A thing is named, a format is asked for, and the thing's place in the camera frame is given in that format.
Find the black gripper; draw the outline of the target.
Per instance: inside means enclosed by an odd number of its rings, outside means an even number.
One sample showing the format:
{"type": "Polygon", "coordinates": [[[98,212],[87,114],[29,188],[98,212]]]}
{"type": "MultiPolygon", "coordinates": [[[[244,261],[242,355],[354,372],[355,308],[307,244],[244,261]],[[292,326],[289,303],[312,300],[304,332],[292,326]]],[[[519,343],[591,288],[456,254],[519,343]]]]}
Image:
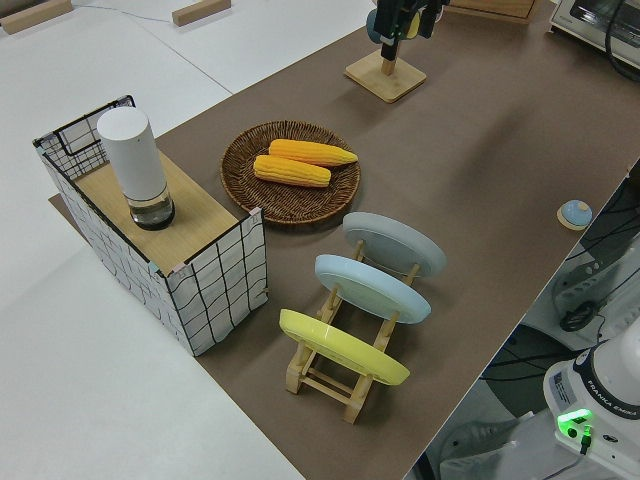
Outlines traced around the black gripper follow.
{"type": "Polygon", "coordinates": [[[383,43],[381,56],[395,60],[399,48],[396,41],[411,40],[417,36],[430,38],[441,16],[441,1],[377,1],[375,42],[383,43]]]}

